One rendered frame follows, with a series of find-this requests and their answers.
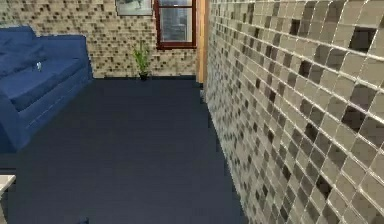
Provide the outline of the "green house plant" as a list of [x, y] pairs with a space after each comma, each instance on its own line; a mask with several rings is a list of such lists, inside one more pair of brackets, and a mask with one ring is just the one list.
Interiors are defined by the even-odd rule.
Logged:
[[149, 75], [149, 49], [145, 42], [141, 41], [137, 48], [133, 49], [133, 56], [138, 67], [139, 77], [145, 81]]

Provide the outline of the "red framed window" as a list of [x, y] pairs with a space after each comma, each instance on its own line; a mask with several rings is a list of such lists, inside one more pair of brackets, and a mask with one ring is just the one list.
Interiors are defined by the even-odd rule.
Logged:
[[196, 0], [154, 0], [158, 50], [195, 49]]

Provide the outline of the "grey framed picture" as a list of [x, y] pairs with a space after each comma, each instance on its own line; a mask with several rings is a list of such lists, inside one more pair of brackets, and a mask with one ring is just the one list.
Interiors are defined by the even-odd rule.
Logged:
[[150, 16], [152, 0], [115, 0], [117, 13], [121, 16]]

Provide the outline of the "blue sofa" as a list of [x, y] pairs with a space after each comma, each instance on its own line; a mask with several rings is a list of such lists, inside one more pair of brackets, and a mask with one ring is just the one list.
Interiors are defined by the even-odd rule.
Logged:
[[85, 36], [0, 28], [0, 153], [25, 147], [92, 79]]

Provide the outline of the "wooden door frame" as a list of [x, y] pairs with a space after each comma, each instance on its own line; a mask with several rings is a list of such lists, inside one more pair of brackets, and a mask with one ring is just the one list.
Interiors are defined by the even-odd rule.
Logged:
[[207, 77], [208, 17], [209, 0], [197, 0], [198, 3], [198, 40], [197, 40], [197, 81], [205, 83]]

